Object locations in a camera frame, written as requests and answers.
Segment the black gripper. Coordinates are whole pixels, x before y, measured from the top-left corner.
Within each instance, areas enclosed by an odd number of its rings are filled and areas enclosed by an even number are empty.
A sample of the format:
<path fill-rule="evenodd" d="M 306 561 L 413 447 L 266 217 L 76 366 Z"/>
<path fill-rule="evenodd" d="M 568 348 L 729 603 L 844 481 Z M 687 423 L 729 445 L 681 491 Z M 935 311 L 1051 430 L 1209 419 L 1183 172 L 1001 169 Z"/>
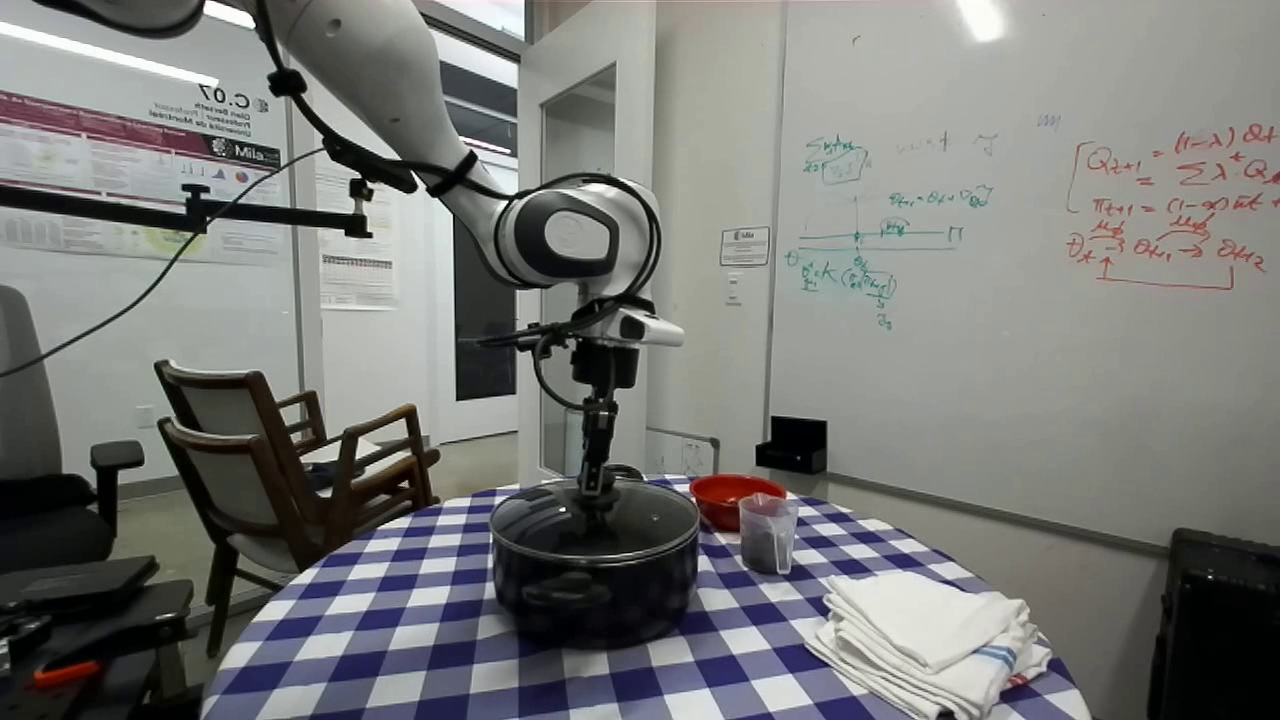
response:
<path fill-rule="evenodd" d="M 634 348 L 601 343 L 601 340 L 578 340 L 571 348 L 571 380 L 589 385 L 601 397 L 601 402 L 589 397 L 584 407 L 578 407 L 578 472 L 576 472 L 576 484 L 594 484 L 590 478 L 603 481 L 613 435 L 617 435 L 617 402 L 613 402 L 613 391 L 634 385 L 634 366 L 641 366 Z"/>

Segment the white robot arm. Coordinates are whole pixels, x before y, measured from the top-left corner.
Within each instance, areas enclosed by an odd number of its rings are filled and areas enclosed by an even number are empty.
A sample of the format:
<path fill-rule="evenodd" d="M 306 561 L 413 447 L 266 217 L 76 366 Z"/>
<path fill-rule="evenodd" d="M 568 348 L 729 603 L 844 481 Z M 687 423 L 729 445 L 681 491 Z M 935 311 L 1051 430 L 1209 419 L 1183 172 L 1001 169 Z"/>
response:
<path fill-rule="evenodd" d="M 526 326 L 510 348 L 543 360 L 571 353 L 589 397 L 576 484 L 608 489 L 617 391 L 631 385 L 641 343 L 665 332 L 644 296 L 659 262 L 656 204 L 625 177 L 568 172 L 500 191 L 461 139 L 441 53 L 416 0 L 237 0 L 273 56 L 266 88 L 321 131 L 323 151 L 362 182 L 441 200 L 507 290 L 571 284 L 578 308 Z"/>

